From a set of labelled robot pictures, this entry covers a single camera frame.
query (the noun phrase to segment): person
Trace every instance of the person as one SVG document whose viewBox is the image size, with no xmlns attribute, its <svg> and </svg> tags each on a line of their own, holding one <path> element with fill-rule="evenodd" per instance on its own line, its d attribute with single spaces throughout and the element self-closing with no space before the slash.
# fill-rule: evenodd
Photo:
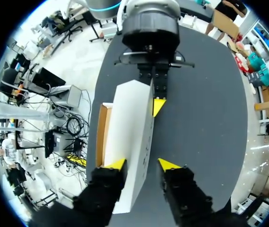
<svg viewBox="0 0 269 227">
<path fill-rule="evenodd" d="M 215 9 L 229 17 L 232 21 L 236 19 L 237 15 L 239 15 L 240 17 L 245 17 L 247 13 L 247 8 L 241 0 L 222 0 Z M 215 26 L 212 23 L 209 23 L 205 34 L 208 35 L 210 31 L 214 29 L 214 27 Z M 217 41 L 223 39 L 224 35 L 225 33 L 221 32 Z"/>
<path fill-rule="evenodd" d="M 0 146 L 0 157 L 3 156 L 4 161 L 8 165 L 8 168 L 16 168 L 16 163 L 27 172 L 34 172 L 37 169 L 41 169 L 40 163 L 32 165 L 26 161 L 25 150 L 16 150 L 16 142 L 13 139 L 4 139 Z"/>
</svg>

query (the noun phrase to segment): electronic equipment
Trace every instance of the electronic equipment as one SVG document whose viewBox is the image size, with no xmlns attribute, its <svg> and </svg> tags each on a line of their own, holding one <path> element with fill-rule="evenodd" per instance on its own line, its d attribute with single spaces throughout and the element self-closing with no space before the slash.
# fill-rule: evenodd
<svg viewBox="0 0 269 227">
<path fill-rule="evenodd" d="M 54 132 L 54 149 L 53 152 L 59 156 L 68 156 L 73 151 L 73 136 Z"/>
<path fill-rule="evenodd" d="M 39 71 L 33 75 L 31 82 L 46 91 L 49 91 L 49 85 L 50 87 L 58 87 L 66 84 L 65 80 L 59 78 L 45 68 L 40 68 Z"/>
<path fill-rule="evenodd" d="M 74 85 L 64 85 L 52 88 L 49 94 L 55 105 L 78 108 L 82 91 Z"/>
</svg>

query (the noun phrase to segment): yellow tape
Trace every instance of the yellow tape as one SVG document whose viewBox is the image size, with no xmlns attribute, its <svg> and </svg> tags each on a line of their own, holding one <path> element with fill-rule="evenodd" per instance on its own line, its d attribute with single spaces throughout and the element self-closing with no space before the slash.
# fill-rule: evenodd
<svg viewBox="0 0 269 227">
<path fill-rule="evenodd" d="M 166 172 L 166 170 L 168 170 L 168 169 L 179 169 L 179 168 L 181 168 L 180 166 L 177 166 L 177 165 L 175 165 L 175 164 L 173 164 L 173 163 L 171 163 L 171 162 L 168 162 L 168 161 L 166 161 L 166 160 L 164 160 L 164 159 L 162 159 L 162 158 L 158 158 L 158 161 L 160 162 L 160 165 L 161 165 L 161 167 L 162 167 L 162 169 L 164 170 L 164 172 Z"/>
<path fill-rule="evenodd" d="M 108 169 L 109 168 L 113 168 L 113 169 L 121 170 L 125 161 L 126 161 L 126 159 L 123 158 L 123 159 L 120 159 L 120 160 L 118 160 L 117 162 L 115 162 L 113 164 L 110 164 L 108 166 L 105 166 L 104 168 L 108 168 Z"/>
</svg>

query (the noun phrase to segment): desk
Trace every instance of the desk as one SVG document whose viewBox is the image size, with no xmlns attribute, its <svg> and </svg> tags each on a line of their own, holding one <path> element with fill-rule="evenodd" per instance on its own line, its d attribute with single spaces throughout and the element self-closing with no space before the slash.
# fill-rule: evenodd
<svg viewBox="0 0 269 227">
<path fill-rule="evenodd" d="M 197 4 L 193 0 L 177 0 L 181 8 L 181 13 L 188 14 L 190 16 L 196 16 L 197 18 L 211 22 L 214 10 L 211 8 L 204 9 L 203 6 Z"/>
<path fill-rule="evenodd" d="M 247 140 L 246 97 L 239 69 L 230 50 L 217 40 L 185 27 L 179 32 L 178 51 L 196 66 L 170 69 L 168 101 L 154 121 L 145 183 L 132 211 L 113 215 L 110 226 L 175 226 L 160 189 L 159 157 L 187 165 L 198 186 L 213 197 L 214 210 L 225 206 L 238 180 Z M 113 102 L 116 86 L 139 75 L 135 65 L 114 66 L 125 49 L 122 36 L 116 35 L 97 80 L 87 152 L 88 181 L 95 167 L 100 104 Z"/>
</svg>

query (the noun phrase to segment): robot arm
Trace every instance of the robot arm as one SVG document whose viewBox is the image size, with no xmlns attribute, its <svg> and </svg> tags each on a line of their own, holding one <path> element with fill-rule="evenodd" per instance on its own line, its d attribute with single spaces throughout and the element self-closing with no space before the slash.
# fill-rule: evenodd
<svg viewBox="0 0 269 227">
<path fill-rule="evenodd" d="M 129 0 L 121 0 L 121 4 L 119 7 L 119 10 L 117 11 L 117 28 L 118 31 L 122 31 L 123 29 L 123 14 L 124 14 L 124 8 L 127 5 Z"/>
<path fill-rule="evenodd" d="M 161 158 L 161 186 L 179 227 L 248 227 L 247 217 L 231 212 L 213 212 L 212 198 L 194 181 L 193 172 Z M 73 198 L 73 209 L 55 202 L 33 214 L 30 227 L 104 227 L 124 187 L 127 174 L 125 159 L 96 168 L 84 191 Z"/>
<path fill-rule="evenodd" d="M 57 1 L 58 1 L 58 4 L 60 4 L 60 11 L 64 19 L 67 19 L 69 16 L 69 8 L 72 2 L 78 3 L 84 7 L 87 7 L 86 0 L 57 0 Z"/>
</svg>

